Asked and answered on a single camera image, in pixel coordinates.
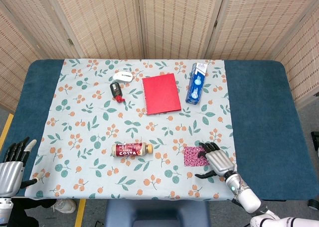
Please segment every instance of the shoe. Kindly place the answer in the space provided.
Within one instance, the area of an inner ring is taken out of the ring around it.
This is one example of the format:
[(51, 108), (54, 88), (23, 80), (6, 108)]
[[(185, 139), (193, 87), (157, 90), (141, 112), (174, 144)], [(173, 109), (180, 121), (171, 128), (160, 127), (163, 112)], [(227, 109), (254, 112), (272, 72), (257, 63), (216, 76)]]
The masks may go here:
[(73, 213), (76, 209), (76, 203), (71, 199), (57, 199), (55, 204), (52, 206), (53, 212), (57, 210), (64, 214)]

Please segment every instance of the bottle label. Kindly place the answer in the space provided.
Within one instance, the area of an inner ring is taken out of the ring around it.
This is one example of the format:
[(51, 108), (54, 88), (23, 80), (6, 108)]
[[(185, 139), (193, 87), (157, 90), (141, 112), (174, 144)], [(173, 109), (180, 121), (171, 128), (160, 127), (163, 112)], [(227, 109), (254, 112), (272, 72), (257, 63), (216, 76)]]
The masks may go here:
[(139, 156), (142, 154), (142, 143), (116, 144), (116, 156)]

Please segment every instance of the pink card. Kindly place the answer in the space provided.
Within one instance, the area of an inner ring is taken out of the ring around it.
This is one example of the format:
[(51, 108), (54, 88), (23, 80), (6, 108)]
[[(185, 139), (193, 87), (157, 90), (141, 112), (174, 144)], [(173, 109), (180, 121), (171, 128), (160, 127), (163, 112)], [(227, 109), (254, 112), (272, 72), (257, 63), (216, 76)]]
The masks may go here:
[(206, 158), (197, 155), (200, 151), (204, 151), (201, 146), (187, 146), (184, 148), (184, 166), (208, 166)]

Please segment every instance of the computer mouse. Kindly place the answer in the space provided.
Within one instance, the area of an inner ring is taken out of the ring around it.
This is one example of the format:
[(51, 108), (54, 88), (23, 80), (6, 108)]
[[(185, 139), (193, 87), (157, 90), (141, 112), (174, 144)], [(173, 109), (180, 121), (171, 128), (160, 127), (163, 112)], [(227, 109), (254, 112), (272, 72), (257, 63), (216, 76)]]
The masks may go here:
[(114, 82), (130, 82), (133, 80), (133, 74), (126, 71), (119, 71), (113, 75)]

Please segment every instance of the blue box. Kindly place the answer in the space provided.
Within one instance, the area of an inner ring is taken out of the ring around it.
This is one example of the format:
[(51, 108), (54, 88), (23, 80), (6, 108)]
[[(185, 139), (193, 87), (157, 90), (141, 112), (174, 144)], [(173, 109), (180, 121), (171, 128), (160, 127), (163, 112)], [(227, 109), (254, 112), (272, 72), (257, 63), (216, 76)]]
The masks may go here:
[(197, 104), (200, 100), (201, 91), (204, 86), (204, 79), (207, 70), (207, 64), (194, 63), (186, 96), (186, 102), (190, 104)]

